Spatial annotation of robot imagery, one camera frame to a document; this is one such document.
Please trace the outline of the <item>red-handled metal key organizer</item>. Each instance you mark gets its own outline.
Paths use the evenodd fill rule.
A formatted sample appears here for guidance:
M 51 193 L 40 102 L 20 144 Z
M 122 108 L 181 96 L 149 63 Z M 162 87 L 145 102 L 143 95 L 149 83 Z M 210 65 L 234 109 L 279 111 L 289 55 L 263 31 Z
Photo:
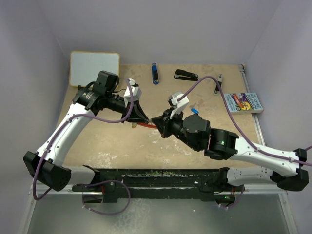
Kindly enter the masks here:
M 152 122 L 149 120 L 148 123 L 143 123 L 143 122 L 132 122 L 131 123 L 131 128 L 134 129 L 137 126 L 141 126 L 141 127 L 146 127 L 146 128 L 150 128 L 150 129 L 156 129 L 157 127 L 152 124 Z

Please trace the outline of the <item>blue key tag with key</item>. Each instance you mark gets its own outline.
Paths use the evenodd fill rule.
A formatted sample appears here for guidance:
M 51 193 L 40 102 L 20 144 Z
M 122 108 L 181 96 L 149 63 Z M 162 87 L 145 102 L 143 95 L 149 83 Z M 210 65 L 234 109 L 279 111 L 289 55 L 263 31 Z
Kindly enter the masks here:
M 194 113 L 194 114 L 199 114 L 199 111 L 195 108 L 195 106 L 196 106 L 196 104 L 191 105 L 191 106 L 190 106 L 190 109 L 191 109 L 192 113 Z

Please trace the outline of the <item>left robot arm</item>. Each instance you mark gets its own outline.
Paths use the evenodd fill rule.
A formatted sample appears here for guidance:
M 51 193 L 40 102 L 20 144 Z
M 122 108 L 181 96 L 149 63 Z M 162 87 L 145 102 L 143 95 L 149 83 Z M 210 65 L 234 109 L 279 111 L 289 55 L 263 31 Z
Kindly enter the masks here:
M 127 79 L 124 96 L 120 96 L 115 91 L 119 82 L 118 75 L 100 71 L 95 81 L 79 86 L 67 114 L 52 135 L 35 152 L 28 151 L 23 157 L 33 177 L 33 189 L 41 182 L 49 190 L 60 191 L 70 182 L 72 171 L 63 167 L 64 160 L 93 119 L 110 124 L 151 123 L 139 103 L 139 84 Z

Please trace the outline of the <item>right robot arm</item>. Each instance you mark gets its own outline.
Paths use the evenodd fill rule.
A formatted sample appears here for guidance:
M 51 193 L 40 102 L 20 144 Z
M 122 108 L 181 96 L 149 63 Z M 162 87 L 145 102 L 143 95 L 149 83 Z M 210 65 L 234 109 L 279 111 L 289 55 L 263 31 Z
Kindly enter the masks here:
M 210 127 L 210 122 L 198 114 L 186 118 L 166 110 L 160 118 L 154 118 L 163 138 L 174 135 L 192 150 L 203 151 L 214 160 L 238 160 L 252 163 L 251 168 L 226 168 L 217 178 L 217 186 L 223 191 L 233 186 L 267 183 L 288 191 L 302 191 L 309 183 L 309 174 L 303 170 L 306 151 L 281 151 L 261 147 L 233 132 Z

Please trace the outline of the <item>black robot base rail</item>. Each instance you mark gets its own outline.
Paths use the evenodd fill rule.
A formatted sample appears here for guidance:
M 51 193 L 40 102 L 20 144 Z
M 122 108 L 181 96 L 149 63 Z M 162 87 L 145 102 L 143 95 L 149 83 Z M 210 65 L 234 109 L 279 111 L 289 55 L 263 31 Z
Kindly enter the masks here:
M 199 199 L 234 203 L 244 186 L 227 180 L 228 168 L 221 169 L 96 169 L 86 185 L 72 187 L 75 192 L 103 192 L 104 202 L 132 199 Z

